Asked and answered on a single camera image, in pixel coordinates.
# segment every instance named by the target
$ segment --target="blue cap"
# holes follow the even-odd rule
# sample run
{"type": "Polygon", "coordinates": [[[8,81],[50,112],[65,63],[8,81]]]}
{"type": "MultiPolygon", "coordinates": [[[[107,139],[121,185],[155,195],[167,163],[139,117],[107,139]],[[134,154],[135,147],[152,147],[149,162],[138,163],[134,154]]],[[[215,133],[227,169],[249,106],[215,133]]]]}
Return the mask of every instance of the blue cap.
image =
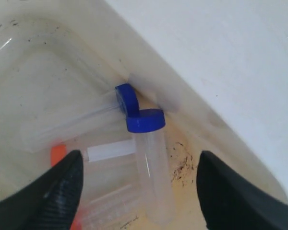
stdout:
{"type": "Polygon", "coordinates": [[[161,109],[143,109],[136,116],[128,116],[126,123],[131,133],[157,131],[165,126],[164,112],[161,109]]]}
{"type": "Polygon", "coordinates": [[[135,116],[139,114],[139,102],[135,91],[128,83],[115,87],[117,101],[120,105],[121,111],[126,116],[135,116]]]}

